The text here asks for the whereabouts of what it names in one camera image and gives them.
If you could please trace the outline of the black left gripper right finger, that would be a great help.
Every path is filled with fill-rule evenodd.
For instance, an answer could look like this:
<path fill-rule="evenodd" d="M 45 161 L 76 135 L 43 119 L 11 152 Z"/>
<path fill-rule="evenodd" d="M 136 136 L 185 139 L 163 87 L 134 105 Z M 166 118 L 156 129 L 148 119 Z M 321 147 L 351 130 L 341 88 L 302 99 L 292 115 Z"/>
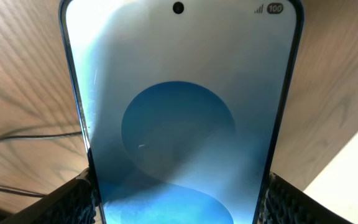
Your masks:
<path fill-rule="evenodd" d="M 350 224 L 295 186 L 269 173 L 258 211 L 260 224 Z"/>

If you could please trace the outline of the blue Galaxy smartphone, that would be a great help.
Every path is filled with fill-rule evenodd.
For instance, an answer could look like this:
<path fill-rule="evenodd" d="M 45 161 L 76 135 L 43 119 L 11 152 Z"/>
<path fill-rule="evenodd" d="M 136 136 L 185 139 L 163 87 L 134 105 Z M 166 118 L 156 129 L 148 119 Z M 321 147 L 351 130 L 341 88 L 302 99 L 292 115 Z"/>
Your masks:
<path fill-rule="evenodd" d="M 59 20 L 103 223 L 256 223 L 301 1 L 71 0 Z"/>

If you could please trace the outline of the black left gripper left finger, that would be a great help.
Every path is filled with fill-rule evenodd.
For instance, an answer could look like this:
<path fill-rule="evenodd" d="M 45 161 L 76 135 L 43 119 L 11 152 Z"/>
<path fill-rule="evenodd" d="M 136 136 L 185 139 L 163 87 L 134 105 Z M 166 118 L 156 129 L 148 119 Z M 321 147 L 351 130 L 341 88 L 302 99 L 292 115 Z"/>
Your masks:
<path fill-rule="evenodd" d="M 99 198 L 90 170 L 0 224 L 94 224 Z"/>

